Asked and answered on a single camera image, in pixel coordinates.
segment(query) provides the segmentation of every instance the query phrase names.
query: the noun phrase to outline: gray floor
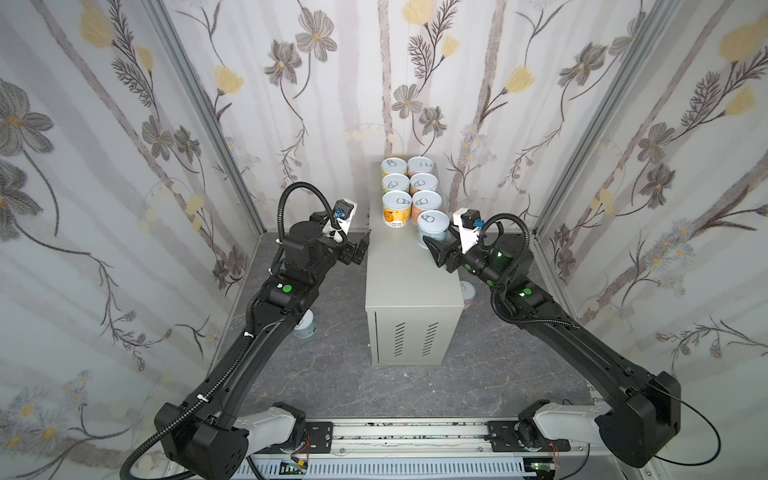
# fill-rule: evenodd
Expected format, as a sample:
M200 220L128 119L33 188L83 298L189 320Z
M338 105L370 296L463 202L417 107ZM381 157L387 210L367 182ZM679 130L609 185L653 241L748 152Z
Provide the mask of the gray floor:
M248 300L261 287L276 251L268 233L225 336L224 351L242 331ZM499 320L478 289L440 366L371 367L365 312L366 264L333 267L312 305L318 322L309 339L289 336L250 389L241 415L282 401L310 417L517 415L536 399L590 402L584 378L529 333ZM543 285L534 265L529 276Z

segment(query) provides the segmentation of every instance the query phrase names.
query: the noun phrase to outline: floral wallpaper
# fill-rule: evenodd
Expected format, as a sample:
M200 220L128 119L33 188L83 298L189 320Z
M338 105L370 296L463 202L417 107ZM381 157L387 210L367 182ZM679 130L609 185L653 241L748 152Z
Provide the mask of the floral wallpaper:
M682 2L540 238L581 321L720 430L721 457L675 479L765 466L767 15ZM714 435L683 416L662 456L703 461Z
M271 228L297 180L367 210L392 155L432 158L450 210L535 224L652 4L165 2Z
M6 2L0 45L3 473L117 478L210 366L257 236L141 4Z

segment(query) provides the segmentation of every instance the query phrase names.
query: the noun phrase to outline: can on floor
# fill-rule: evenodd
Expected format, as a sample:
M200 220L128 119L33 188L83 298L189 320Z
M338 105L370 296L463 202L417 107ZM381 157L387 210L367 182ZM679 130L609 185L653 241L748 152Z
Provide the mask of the can on floor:
M400 190L392 190L382 197L384 223L400 228L411 220L411 196Z
M442 197L440 194L432 190L422 190L416 192L413 196L413 204L411 205L411 221L416 223L419 215L426 210L440 210L442 205Z
M416 174L430 174L435 167L435 162L427 157L414 157L408 161L408 176Z
M382 162L382 178L389 174L403 174L408 171L408 164L402 158L390 157Z
M464 300L464 310L466 310L472 305L472 299L475 298L475 286L466 280L462 280L459 284L462 286L462 300Z
M445 237L448 234L448 225L450 220L448 215L444 214L440 210L427 210L419 215L419 220L416 222L416 241L422 248L427 248L427 244L424 243L424 237L432 237L435 240L441 242L445 241Z
M416 174L411 177L411 195L421 190L435 190L437 188L437 177L432 174Z
M411 180L403 174L389 174L382 179L382 193L385 194L392 190L407 192L411 186Z

